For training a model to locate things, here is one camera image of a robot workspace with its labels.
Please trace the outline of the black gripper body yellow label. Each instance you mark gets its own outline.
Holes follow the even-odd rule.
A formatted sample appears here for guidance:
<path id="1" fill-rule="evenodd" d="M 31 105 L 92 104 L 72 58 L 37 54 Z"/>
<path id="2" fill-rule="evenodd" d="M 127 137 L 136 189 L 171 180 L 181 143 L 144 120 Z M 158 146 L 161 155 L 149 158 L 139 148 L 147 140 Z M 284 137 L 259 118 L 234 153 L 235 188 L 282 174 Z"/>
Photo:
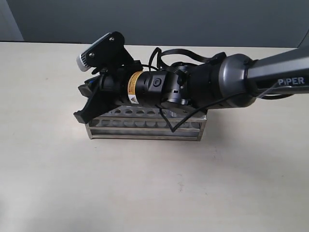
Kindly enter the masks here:
<path id="1" fill-rule="evenodd" d="M 166 71 L 104 72 L 99 81 L 99 103 L 104 105 L 160 105 Z"/>

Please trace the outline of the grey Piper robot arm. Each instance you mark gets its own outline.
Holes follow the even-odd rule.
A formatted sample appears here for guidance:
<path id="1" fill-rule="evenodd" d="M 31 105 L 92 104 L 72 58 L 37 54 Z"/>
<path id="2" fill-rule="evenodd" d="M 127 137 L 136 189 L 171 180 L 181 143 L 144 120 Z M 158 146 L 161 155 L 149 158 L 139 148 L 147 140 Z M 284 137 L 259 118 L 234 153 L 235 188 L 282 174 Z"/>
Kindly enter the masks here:
<path id="1" fill-rule="evenodd" d="M 166 109 L 185 118 L 203 116 L 209 109 L 242 108 L 258 98 L 275 100 L 309 91 L 309 50 L 299 48 L 253 60 L 243 54 L 219 53 L 199 65 L 158 63 L 143 71 L 137 63 L 104 71 L 79 86 L 87 98 L 74 113 L 78 122 L 119 106 Z"/>

